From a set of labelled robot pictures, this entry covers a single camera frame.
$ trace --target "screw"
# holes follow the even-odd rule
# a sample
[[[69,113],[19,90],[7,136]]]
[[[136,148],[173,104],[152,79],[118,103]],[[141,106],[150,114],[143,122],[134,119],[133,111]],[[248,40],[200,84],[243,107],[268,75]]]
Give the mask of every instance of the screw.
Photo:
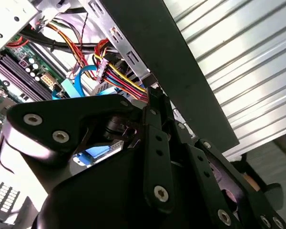
[[[271,224],[269,223],[269,221],[266,219],[265,216],[260,216],[261,217],[261,220],[263,223],[265,223],[265,225],[268,227],[268,228],[271,228]]]
[[[179,126],[181,129],[185,129],[185,126],[184,126],[182,123],[178,123],[178,126]]]
[[[23,121],[29,125],[40,125],[42,123],[42,118],[37,114],[26,114],[23,117]]]
[[[273,219],[273,221],[276,223],[276,225],[277,225],[280,229],[283,229],[283,228],[284,228],[284,225],[282,224],[281,221],[278,220],[277,217],[273,217],[272,219]]]
[[[230,216],[222,209],[219,209],[218,212],[219,219],[227,226],[231,225],[231,218]]]
[[[125,102],[125,101],[121,101],[121,104],[124,105],[124,106],[128,106],[128,103]]]
[[[150,111],[151,111],[151,113],[154,115],[156,115],[157,114],[157,112],[156,111],[154,111],[153,109],[150,109]]]
[[[69,135],[62,130],[55,131],[52,134],[52,137],[56,142],[59,142],[59,143],[65,143],[69,140]]]
[[[155,197],[161,202],[168,201],[168,193],[164,187],[157,185],[156,187],[154,187],[153,193]]]
[[[211,145],[210,145],[210,143],[208,143],[208,142],[204,142],[204,146],[207,147],[208,149],[211,148]]]

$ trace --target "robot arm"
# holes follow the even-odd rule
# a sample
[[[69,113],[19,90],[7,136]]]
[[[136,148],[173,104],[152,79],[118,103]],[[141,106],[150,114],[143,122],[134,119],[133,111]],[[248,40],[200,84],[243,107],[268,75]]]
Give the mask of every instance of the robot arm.
[[[32,228],[286,229],[265,196],[211,142],[190,139],[160,89],[149,88],[148,96],[143,110],[105,95],[8,111],[0,170],[32,188],[41,209]],[[58,120],[55,112],[68,115]],[[71,176],[75,153],[113,140],[124,141],[122,151]]]

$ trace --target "wire bundle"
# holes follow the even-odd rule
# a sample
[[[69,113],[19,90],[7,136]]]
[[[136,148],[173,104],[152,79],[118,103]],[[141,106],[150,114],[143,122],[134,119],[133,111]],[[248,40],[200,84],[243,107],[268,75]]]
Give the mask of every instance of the wire bundle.
[[[99,67],[102,58],[106,54],[108,39],[101,40],[98,45],[94,48],[93,62],[95,66]],[[122,91],[130,94],[135,99],[139,99],[147,102],[146,90],[136,85],[134,82],[129,80],[127,76],[123,75],[113,64],[108,63],[109,69],[104,73],[104,81],[111,85],[121,89]]]
[[[83,53],[81,52],[81,50],[79,49],[79,47],[77,47],[71,40],[69,37],[67,37],[62,31],[60,31],[58,28],[56,28],[54,25],[52,24],[48,24],[47,27],[53,29],[54,31],[56,31],[64,40],[65,42],[68,44],[74,58],[76,59],[77,63],[79,64],[79,66],[81,68],[83,68],[84,66],[88,65],[87,60],[85,59]],[[95,80],[95,76],[93,74],[92,71],[90,72],[86,72],[86,75]]]
[[[71,29],[74,32],[78,43],[72,42],[71,39],[66,36],[62,31],[60,31],[56,26],[54,26],[54,24],[62,28]],[[85,23],[82,28],[82,35],[80,35],[78,30],[76,30],[76,28],[72,24],[70,24],[66,20],[59,18],[55,18],[53,21],[51,21],[51,23],[48,23],[47,27],[56,31],[64,39],[65,42],[56,42],[53,39],[45,37],[42,33],[38,33],[32,28],[26,27],[19,33],[19,39],[15,42],[8,43],[7,47],[18,48],[31,41],[33,43],[40,44],[44,47],[51,48],[51,50],[57,49],[64,52],[72,53],[76,62],[81,68],[78,76],[75,78],[74,81],[74,86],[77,88],[77,91],[79,91],[81,96],[84,96],[81,84],[81,74],[85,73],[89,78],[96,80],[96,77],[93,74],[92,70],[98,70],[100,63],[107,52],[112,52],[112,55],[115,56],[115,59],[119,59],[117,58],[119,54],[116,53],[116,50],[112,47],[108,39],[101,40],[99,43],[82,42],[82,35]],[[94,53],[92,60],[95,65],[88,65],[88,62],[85,59],[84,55],[91,53]],[[147,102],[146,90],[129,80],[126,75],[122,74],[119,69],[117,69],[110,62],[108,63],[105,72],[103,73],[102,80],[126,92],[135,99]]]

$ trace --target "black ram slot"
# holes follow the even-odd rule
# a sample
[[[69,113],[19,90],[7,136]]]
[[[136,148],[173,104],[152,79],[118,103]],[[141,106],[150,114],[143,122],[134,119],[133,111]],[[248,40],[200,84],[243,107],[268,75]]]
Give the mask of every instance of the black ram slot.
[[[26,85],[23,84],[16,76],[14,76],[9,70],[7,70],[2,64],[0,64],[0,73],[4,75],[9,81],[11,81],[16,87],[18,87],[23,93],[25,93],[33,101],[42,101],[42,99]]]
[[[41,90],[37,86],[37,82],[35,82],[32,78],[30,78],[27,74],[24,74],[24,72],[20,71],[17,66],[11,61],[8,60],[7,58],[2,59],[2,64],[7,66],[11,71],[18,76],[18,78],[28,87],[30,87],[33,91],[35,91],[39,96],[42,98],[46,98],[46,95],[44,94],[44,91]]]
[[[26,83],[30,82],[30,86],[36,90],[40,95],[44,97],[45,100],[52,99],[51,91],[43,87],[40,83],[35,81],[25,70],[23,70],[11,57],[5,56],[3,58],[7,60],[12,66],[14,66],[13,70],[17,71],[17,75],[20,76]]]
[[[11,75],[15,76],[13,80],[16,86],[21,88],[23,92],[30,91],[28,96],[31,95],[29,97],[31,97],[32,100],[40,101],[52,99],[51,91],[35,81],[34,78],[24,71],[10,56],[4,55],[0,59],[0,64],[5,67]]]

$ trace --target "capacitor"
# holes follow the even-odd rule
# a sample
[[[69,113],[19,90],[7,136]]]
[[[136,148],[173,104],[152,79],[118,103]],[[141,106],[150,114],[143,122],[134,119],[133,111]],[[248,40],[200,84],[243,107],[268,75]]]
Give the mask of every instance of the capacitor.
[[[33,58],[29,58],[30,63],[35,63],[35,60]]]
[[[34,63],[34,64],[33,64],[33,68],[34,68],[34,69],[38,69],[38,68],[39,68],[38,64]]]

